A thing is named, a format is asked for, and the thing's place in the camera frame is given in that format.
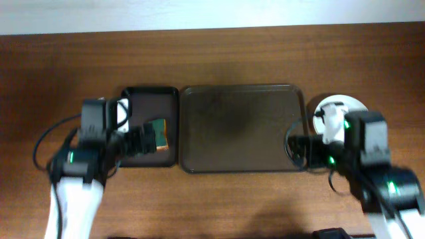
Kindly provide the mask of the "green and orange sponge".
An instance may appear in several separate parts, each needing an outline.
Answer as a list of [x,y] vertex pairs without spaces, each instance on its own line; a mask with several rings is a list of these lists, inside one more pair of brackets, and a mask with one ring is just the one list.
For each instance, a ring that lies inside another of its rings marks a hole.
[[155,134],[155,145],[157,151],[166,151],[169,148],[167,140],[167,122],[165,119],[154,119],[150,121]]

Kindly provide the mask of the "pale grey stained plate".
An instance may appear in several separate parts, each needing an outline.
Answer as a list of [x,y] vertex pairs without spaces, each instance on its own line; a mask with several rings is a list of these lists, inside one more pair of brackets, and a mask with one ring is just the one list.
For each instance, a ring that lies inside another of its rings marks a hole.
[[[361,101],[358,99],[342,95],[342,94],[336,94],[336,95],[329,95],[329,96],[320,96],[318,97],[319,102],[316,105],[313,105],[314,113],[320,112],[323,106],[326,106],[328,104],[335,104],[337,106],[345,106],[348,111],[367,111],[368,108],[366,105],[364,105]],[[311,121],[311,126],[313,127],[316,134],[323,134],[325,131],[325,124],[324,120],[321,117],[314,117]]]

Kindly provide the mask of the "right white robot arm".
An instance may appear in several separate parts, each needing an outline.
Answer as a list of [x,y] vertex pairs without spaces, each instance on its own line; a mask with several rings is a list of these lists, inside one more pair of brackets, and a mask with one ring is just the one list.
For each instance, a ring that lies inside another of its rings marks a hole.
[[323,133],[294,135],[305,118],[287,128],[289,160],[301,172],[345,177],[375,238],[423,238],[424,191],[413,170],[392,165],[385,118],[380,112],[342,106],[326,104],[310,116],[322,119]]

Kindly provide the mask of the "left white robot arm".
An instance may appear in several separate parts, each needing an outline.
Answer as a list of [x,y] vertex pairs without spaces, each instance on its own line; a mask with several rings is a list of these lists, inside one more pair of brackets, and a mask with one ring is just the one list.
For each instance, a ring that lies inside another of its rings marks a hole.
[[168,147],[165,119],[131,126],[127,98],[85,100],[80,126],[44,168],[50,182],[45,238],[89,238],[106,182],[122,161]]

